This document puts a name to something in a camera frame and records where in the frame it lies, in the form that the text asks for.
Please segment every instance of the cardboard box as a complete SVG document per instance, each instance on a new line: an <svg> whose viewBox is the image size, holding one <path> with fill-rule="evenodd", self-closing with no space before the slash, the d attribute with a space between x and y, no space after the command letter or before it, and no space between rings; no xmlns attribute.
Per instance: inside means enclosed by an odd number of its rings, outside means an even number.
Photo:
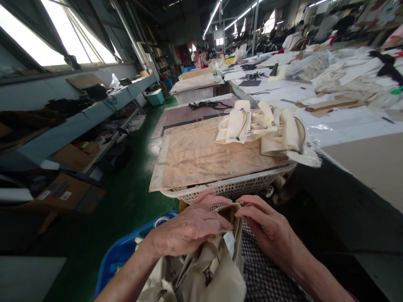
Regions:
<svg viewBox="0 0 403 302"><path fill-rule="evenodd" d="M95 157L99 152L99 145L92 141L85 142L81 145L80 149L91 157Z"/></svg>
<svg viewBox="0 0 403 302"><path fill-rule="evenodd" d="M34 200L8 209L27 212L91 213L104 196L105 191L67 174L60 174Z"/></svg>
<svg viewBox="0 0 403 302"><path fill-rule="evenodd" d="M152 74L153 74L152 69L147 69L147 70L140 71L140 75L142 77L144 77L144 78L146 78L146 77L148 77L148 76L150 76Z"/></svg>
<svg viewBox="0 0 403 302"><path fill-rule="evenodd" d="M84 170L92 160L91 156L72 144L64 146L59 151L52 154L50 158L78 172Z"/></svg>

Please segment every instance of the fluorescent light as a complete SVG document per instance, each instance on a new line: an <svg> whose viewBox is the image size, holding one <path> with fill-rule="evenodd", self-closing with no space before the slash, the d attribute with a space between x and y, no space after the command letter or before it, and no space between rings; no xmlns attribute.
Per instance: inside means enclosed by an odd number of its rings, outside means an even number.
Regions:
<svg viewBox="0 0 403 302"><path fill-rule="evenodd" d="M206 31L204 32L204 36L206 35L207 31L209 30L209 26L210 26L210 24L211 24L211 21L213 21L214 15L215 15L215 13L217 12L217 9L218 9L219 6L220 6L220 2L218 2L217 5L215 6L215 9L214 9L214 11L213 11L213 14L211 15L209 24L207 24Z"/></svg>
<svg viewBox="0 0 403 302"><path fill-rule="evenodd" d="M249 13L249 11L250 11L251 9L252 9L252 8L248 8L242 15L240 15L240 16L238 17L238 20L241 19L243 16L245 16L247 13Z"/></svg>

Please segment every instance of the checkered fabric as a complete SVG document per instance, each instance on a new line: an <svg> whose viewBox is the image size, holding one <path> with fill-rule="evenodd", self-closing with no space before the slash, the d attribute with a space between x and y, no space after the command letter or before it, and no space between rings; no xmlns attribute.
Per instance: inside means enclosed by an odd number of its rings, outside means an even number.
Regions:
<svg viewBox="0 0 403 302"><path fill-rule="evenodd" d="M243 278L246 283L245 301L314 302L301 285L263 253L245 218L242 227L242 256Z"/></svg>

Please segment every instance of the sticker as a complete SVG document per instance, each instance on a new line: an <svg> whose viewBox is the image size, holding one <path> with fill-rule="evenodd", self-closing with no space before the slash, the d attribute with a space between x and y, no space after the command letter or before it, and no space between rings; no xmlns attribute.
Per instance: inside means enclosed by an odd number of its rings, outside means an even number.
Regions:
<svg viewBox="0 0 403 302"><path fill-rule="evenodd" d="M40 195L39 197L38 197L38 199L39 200L44 200L49 194L50 194L50 192L52 192L52 191L45 191L45 192L43 192L43 194L42 195Z"/></svg>
<svg viewBox="0 0 403 302"><path fill-rule="evenodd" d="M60 199L61 200L67 200L67 198L69 198L71 194L72 194L72 192L66 191L66 192L63 193L63 195L62 195L62 197L60 197Z"/></svg>
<svg viewBox="0 0 403 302"><path fill-rule="evenodd" d="M228 252L232 258L235 252L235 238L232 231L228 231L224 234L224 241L225 244L227 245Z"/></svg>

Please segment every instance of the factory floor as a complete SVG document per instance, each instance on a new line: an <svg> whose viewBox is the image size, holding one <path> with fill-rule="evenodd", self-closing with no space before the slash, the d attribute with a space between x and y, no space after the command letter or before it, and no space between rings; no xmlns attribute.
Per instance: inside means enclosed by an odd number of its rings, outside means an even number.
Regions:
<svg viewBox="0 0 403 302"><path fill-rule="evenodd" d="M32 248L33 255L67 258L45 302L93 301L99 265L108 248L155 217L178 209L177 199L148 192L161 143L151 136L164 109L175 105L172 97L149 108L141 129L128 142L133 148L130 162L122 171L103 177L106 194L95 211L58 218Z"/></svg>

